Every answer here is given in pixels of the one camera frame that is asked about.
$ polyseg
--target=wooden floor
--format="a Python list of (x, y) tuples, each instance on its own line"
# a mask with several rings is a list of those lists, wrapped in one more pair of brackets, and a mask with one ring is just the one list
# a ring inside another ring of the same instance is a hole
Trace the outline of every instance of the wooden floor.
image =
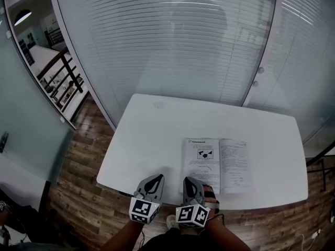
[[(79, 110), (74, 123), (76, 135), (58, 182), (50, 188), (47, 215), (52, 213), (59, 236), (66, 244), (78, 247), (82, 243), (88, 250), (94, 251), (128, 221), (130, 198), (115, 190), (97, 187), (96, 176), (113, 131), (91, 96)], [(328, 158), (327, 163), (332, 161), (335, 162), (334, 158)], [(320, 228), (321, 235), (311, 248), (313, 251), (320, 250), (335, 236), (335, 222), (331, 224), (329, 221), (334, 203), (335, 174), (327, 176), (326, 192), (320, 192), (321, 173), (308, 174), (308, 183), (309, 197), (306, 202), (270, 209), (224, 211), (226, 226), (252, 250), (259, 251), (286, 251), (300, 234), (306, 238), (304, 250), (307, 250), (312, 233)], [(163, 207), (155, 221), (144, 227), (146, 242), (166, 231), (165, 218), (174, 212), (174, 207)], [(135, 249), (139, 248), (141, 239), (142, 236)], [(302, 237), (299, 237), (291, 250), (300, 250), (301, 242)]]

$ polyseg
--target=white marker cube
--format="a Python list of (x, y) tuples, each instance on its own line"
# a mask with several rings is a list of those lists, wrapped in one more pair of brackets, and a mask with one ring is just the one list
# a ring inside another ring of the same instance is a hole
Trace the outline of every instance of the white marker cube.
[(210, 208), (200, 204), (176, 208), (176, 222), (184, 227), (204, 227)]
[(158, 214), (161, 205), (135, 197), (131, 198), (129, 216), (133, 221), (149, 224)]

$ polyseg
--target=white shoe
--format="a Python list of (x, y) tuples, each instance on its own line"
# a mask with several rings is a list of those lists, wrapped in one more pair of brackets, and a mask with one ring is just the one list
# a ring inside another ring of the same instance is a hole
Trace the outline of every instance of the white shoe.
[(166, 225), (168, 229), (176, 228), (179, 230), (179, 224), (176, 222), (176, 215), (168, 215), (166, 218)]

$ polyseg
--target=white table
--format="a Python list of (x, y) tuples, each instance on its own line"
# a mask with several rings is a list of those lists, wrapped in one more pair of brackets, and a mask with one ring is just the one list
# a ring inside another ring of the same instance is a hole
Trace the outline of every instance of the white table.
[(211, 102), (132, 96), (100, 168), (97, 182), (133, 194), (151, 175), (165, 176), (162, 200), (180, 205), (185, 138), (228, 138), (250, 144), (254, 189), (217, 195), (226, 210), (267, 208), (308, 197), (302, 141), (293, 117)]

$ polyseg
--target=open book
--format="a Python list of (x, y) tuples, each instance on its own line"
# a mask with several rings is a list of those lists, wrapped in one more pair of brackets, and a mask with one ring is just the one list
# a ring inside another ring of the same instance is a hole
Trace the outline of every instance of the open book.
[(246, 142), (186, 139), (183, 156), (182, 180), (185, 177), (201, 180), (212, 186), (216, 194), (249, 191), (251, 172)]

